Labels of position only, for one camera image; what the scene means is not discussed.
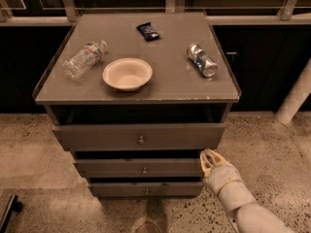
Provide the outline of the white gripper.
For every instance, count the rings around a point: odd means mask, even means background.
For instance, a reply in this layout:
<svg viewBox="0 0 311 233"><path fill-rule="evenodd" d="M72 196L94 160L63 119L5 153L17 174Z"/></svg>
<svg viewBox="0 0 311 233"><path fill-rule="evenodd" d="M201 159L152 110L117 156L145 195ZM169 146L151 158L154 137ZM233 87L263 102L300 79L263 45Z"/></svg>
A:
<svg viewBox="0 0 311 233"><path fill-rule="evenodd" d="M233 216L235 210L256 201L237 169L222 155L213 150L203 150L200 163L207 186L220 200L228 216Z"/></svg>

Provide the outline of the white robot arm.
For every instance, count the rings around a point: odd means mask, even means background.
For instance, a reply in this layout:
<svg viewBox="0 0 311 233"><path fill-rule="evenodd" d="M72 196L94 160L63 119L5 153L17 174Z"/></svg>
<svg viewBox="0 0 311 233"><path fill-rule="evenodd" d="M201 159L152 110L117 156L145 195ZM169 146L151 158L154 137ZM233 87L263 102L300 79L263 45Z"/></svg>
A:
<svg viewBox="0 0 311 233"><path fill-rule="evenodd" d="M236 233L310 233L311 91L307 62L275 114L235 113L219 150L204 150L206 186Z"/></svg>

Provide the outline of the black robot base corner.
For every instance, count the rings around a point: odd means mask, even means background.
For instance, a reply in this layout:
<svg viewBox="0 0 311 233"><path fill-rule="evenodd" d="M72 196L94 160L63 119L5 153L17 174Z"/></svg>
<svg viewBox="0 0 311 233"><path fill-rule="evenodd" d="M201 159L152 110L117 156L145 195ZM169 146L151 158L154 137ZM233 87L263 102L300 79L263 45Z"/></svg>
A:
<svg viewBox="0 0 311 233"><path fill-rule="evenodd" d="M5 233L5 230L8 226L8 223L10 221L12 212L21 212L22 211L22 203L18 200L17 195L11 195L8 203L6 205L6 208L3 212L3 214L0 217L0 233Z"/></svg>

